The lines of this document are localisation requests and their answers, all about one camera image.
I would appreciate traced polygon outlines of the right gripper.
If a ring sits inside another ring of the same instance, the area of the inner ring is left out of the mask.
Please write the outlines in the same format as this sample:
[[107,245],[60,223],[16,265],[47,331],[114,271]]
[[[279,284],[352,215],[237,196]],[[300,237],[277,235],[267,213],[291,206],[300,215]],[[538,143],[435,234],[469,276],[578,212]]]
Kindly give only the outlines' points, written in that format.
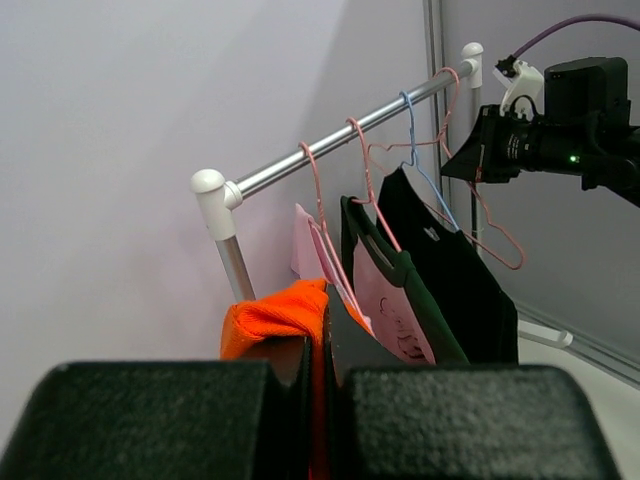
[[526,117],[502,116],[498,105],[483,105],[469,137],[441,173],[472,183],[508,183],[525,167],[529,134]]

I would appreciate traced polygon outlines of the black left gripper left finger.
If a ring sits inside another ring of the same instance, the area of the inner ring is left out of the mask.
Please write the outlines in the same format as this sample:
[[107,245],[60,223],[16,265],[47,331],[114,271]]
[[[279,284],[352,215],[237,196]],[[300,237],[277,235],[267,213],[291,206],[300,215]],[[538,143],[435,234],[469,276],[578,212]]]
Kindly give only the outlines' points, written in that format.
[[1,457],[5,479],[303,479],[311,345],[238,359],[61,364],[36,385]]

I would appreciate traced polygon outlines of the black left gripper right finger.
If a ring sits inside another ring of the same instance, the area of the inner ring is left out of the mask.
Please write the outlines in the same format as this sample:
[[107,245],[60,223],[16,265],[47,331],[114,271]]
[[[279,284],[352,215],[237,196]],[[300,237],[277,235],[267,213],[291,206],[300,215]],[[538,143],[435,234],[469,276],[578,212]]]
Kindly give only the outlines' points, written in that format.
[[548,365],[410,366],[331,295],[325,315],[334,479],[616,479],[574,378]]

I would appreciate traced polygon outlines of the pink hanger of orange shirt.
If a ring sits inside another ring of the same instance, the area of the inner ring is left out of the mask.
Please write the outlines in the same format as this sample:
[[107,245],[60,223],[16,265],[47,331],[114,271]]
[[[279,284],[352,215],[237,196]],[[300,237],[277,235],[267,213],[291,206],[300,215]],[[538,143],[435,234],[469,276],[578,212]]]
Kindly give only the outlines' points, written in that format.
[[[419,164],[419,157],[418,157],[418,153],[417,153],[417,148],[418,147],[438,146],[438,148],[440,150],[442,150],[446,154],[446,157],[447,157],[448,160],[450,160],[453,157],[453,154],[452,154],[452,152],[449,149],[449,146],[447,144],[446,136],[448,134],[449,121],[451,119],[451,116],[452,116],[452,113],[453,113],[453,109],[455,108],[455,105],[456,105],[456,102],[457,102],[457,98],[458,98],[458,95],[459,95],[459,92],[460,92],[461,80],[460,80],[459,74],[455,71],[454,68],[451,68],[451,67],[442,67],[442,68],[440,68],[433,75],[433,79],[438,79],[444,72],[448,73],[453,78],[454,84],[455,84],[455,92],[454,92],[454,98],[453,98],[452,106],[446,108],[446,113],[445,113],[445,118],[444,118],[444,121],[443,121],[443,125],[438,130],[438,133],[437,133],[436,137],[431,141],[417,142],[415,140],[415,134],[410,134],[410,142],[409,143],[393,143],[393,144],[389,144],[389,145],[384,145],[384,144],[380,144],[380,143],[371,143],[367,147],[367,152],[370,153],[372,149],[381,149],[381,150],[384,150],[386,152],[389,152],[394,148],[410,148],[411,149],[411,153],[410,153],[409,165],[410,166],[415,166],[416,169],[420,172],[420,174],[430,183],[430,185],[432,187],[432,190],[436,193],[436,197],[437,197],[438,201],[440,202],[443,210],[445,211],[444,214],[438,213],[438,216],[440,216],[443,220],[448,222],[455,229],[459,230],[459,225],[456,223],[455,219],[453,218],[453,214],[451,213],[451,211],[450,211],[450,209],[448,207],[448,204],[442,198],[442,194],[441,194],[440,190],[437,187],[434,186],[434,183],[433,183],[433,180],[431,179],[431,177],[429,175],[427,175],[418,166],[418,164]],[[511,234],[505,228],[503,228],[502,226],[500,226],[500,225],[498,225],[498,224],[496,224],[496,223],[494,223],[492,221],[491,212],[489,210],[489,207],[485,203],[483,197],[478,192],[478,189],[475,186],[473,186],[471,182],[467,182],[467,187],[469,188],[469,191],[470,191],[470,194],[471,194],[471,208],[472,209],[477,209],[478,207],[482,208],[482,210],[484,212],[485,220],[486,220],[486,225],[491,227],[491,228],[494,228],[494,229],[498,230],[500,233],[503,234],[503,236],[509,241],[511,246],[514,247],[515,250],[517,251],[517,253],[519,254],[519,260],[518,260],[517,263],[510,263],[506,259],[501,257],[500,255],[498,255],[495,251],[491,250],[489,247],[487,247],[486,245],[484,245],[481,242],[480,233],[481,233],[482,225],[480,224],[480,220],[478,218],[478,212],[471,213],[471,220],[472,221],[476,221],[477,225],[475,227],[471,227],[471,232],[463,231],[463,234],[466,236],[466,238],[477,249],[479,249],[481,251],[484,251],[485,253],[489,254],[491,257],[493,257],[499,263],[504,265],[506,268],[508,268],[508,269],[510,269],[512,271],[520,270],[524,266],[524,264],[526,262],[526,253],[525,253],[524,249],[520,246],[520,244],[511,236]]]

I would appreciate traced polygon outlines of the green and white t shirt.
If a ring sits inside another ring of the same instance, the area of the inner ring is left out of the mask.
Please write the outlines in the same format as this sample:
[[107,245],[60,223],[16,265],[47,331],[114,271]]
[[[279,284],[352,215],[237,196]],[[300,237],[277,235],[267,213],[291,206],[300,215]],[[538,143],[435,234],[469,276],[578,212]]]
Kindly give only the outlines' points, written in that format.
[[340,211],[342,267],[376,340],[406,363],[467,365],[410,254],[398,252],[355,199],[343,196]]

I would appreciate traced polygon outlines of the orange t shirt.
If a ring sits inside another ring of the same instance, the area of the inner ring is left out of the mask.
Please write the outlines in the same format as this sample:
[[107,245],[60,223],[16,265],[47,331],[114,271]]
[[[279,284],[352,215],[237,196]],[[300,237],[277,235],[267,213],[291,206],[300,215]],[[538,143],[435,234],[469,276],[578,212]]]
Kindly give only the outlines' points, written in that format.
[[334,479],[338,408],[334,357],[375,342],[336,288],[298,280],[229,308],[216,423],[230,446],[216,459],[234,479]]

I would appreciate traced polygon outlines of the black t shirt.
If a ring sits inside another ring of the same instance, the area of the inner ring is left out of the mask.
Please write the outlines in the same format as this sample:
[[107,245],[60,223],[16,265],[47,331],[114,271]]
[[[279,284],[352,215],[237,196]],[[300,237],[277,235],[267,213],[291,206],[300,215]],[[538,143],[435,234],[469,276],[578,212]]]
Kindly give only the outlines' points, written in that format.
[[518,314],[461,231],[442,226],[398,168],[378,207],[471,363],[517,364]]

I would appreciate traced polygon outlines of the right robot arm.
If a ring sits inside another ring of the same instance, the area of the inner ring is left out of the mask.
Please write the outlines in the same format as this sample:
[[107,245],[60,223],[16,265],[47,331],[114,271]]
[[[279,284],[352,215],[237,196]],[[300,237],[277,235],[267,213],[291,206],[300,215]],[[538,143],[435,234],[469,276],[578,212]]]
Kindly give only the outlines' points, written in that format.
[[515,88],[482,106],[443,175],[491,184],[524,171],[572,175],[583,190],[605,187],[637,205],[639,129],[630,123],[627,62],[587,57],[553,65],[542,90],[541,108]]

